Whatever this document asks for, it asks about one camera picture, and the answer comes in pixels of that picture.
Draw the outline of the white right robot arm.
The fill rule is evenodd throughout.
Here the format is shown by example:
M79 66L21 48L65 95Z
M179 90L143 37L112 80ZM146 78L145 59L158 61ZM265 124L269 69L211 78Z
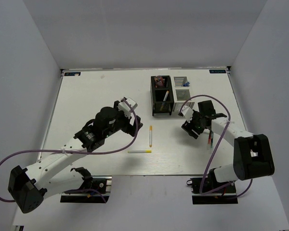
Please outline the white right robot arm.
M229 120L229 115L217 113L211 100L198 103L198 108L195 111L186 105L181 107L179 115L185 118L182 129L195 139L206 129L219 135L212 156L222 141L233 147L231 164L216 168L210 168L210 164L207 164L200 182L200 194L219 192L237 180L252 180L274 174L275 165L266 135L240 129ZM207 192L203 191L205 185L210 188Z

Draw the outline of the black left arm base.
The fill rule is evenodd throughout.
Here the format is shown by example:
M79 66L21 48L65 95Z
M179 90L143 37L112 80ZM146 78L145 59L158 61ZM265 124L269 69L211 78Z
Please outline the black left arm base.
M105 204L112 185L112 177L93 176L83 167L72 168L71 172L81 175L83 183L78 189L68 190L61 194L61 203Z

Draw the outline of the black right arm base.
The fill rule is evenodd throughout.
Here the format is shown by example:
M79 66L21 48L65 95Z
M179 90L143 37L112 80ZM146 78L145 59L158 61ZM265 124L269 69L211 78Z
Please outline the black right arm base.
M186 184L191 188L192 203L194 205L232 205L238 204L236 187L234 184L223 187L215 192L200 194L202 177L190 178Z

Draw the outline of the yellow capped marker horizontal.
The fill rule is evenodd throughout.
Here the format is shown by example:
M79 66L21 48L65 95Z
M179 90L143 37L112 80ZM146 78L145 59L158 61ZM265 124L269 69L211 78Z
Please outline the yellow capped marker horizontal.
M145 154L145 153L152 153L152 150L128 150L127 153L129 153L129 154Z

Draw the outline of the clear tube of markers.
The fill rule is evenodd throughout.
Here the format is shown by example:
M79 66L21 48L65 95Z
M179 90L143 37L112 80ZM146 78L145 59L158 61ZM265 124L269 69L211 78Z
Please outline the clear tube of markers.
M154 83L156 88L162 88L164 87L164 79L162 76L158 75L154 77Z

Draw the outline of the yellow capped marker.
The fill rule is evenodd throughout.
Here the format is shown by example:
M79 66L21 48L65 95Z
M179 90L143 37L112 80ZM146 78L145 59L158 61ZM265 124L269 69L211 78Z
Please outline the yellow capped marker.
M167 101L167 98L168 98L168 95L169 95L169 90L166 91L165 95L164 95L164 98L163 98L163 102L166 102Z

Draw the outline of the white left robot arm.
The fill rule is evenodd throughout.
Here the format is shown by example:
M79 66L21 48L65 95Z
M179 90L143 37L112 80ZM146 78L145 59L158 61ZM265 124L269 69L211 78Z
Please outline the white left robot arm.
M72 164L104 145L106 138L122 131L136 137L142 127L135 114L137 103L131 98L115 101L113 107L103 107L59 151L25 168L11 170L8 192L22 211L35 210L48 197L69 190L87 192L92 187L89 172Z

